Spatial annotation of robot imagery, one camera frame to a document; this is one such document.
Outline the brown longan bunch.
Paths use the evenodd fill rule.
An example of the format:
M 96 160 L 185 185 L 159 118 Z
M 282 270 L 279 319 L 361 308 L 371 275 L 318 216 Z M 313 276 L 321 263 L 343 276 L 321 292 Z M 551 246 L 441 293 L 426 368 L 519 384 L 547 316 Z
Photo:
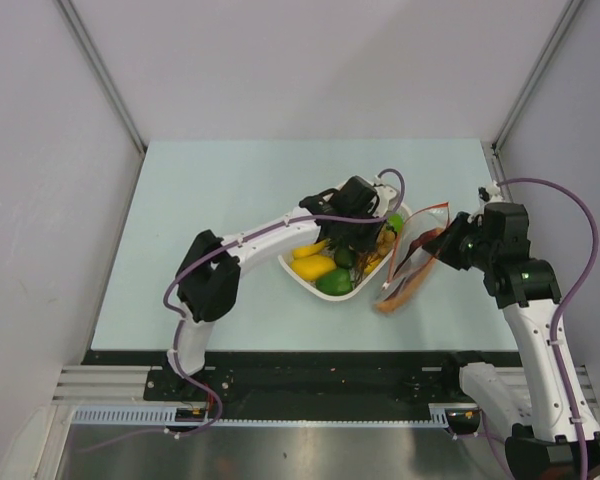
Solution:
M 374 246 L 357 256 L 353 268 L 353 283 L 357 286 L 369 276 L 391 252 L 397 238 L 397 231 L 386 224 L 378 234 Z

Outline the clear zip bag red zipper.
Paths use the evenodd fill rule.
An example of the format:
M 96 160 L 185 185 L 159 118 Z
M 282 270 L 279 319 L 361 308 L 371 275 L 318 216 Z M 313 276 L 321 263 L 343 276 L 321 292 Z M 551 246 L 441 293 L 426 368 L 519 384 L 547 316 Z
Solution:
M 448 202 L 412 213 L 404 220 L 389 259 L 388 276 L 374 302 L 374 310 L 391 315 L 416 295 L 436 265 L 436 257 L 424 250 L 450 225 Z

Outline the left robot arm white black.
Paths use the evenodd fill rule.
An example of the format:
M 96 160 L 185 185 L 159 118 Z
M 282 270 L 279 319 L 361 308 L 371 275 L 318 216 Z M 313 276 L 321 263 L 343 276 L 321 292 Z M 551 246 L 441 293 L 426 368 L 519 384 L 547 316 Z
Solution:
M 182 400 L 199 392 L 198 372 L 205 364 L 215 322 L 234 307 L 240 280 L 249 271 L 296 247 L 321 241 L 368 257 L 403 197 L 402 186 L 390 186 L 380 176 L 372 182 L 353 176 L 338 187 L 305 197 L 288 213 L 255 229 L 225 237 L 210 230 L 199 233 L 163 297 L 164 306 L 180 317 L 167 351 L 172 368 L 167 389 Z

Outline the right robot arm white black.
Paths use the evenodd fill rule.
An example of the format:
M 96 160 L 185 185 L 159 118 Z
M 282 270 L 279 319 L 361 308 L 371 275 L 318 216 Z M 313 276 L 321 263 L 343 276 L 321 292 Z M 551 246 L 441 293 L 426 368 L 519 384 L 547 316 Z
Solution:
M 551 265 L 530 255 L 524 206 L 491 202 L 459 213 L 423 248 L 456 269 L 483 274 L 511 330 L 528 395 L 522 397 L 484 361 L 443 373 L 453 401 L 470 397 L 505 442 L 516 479 L 594 479 L 600 475 L 600 426 L 571 361 L 560 312 L 561 291 Z

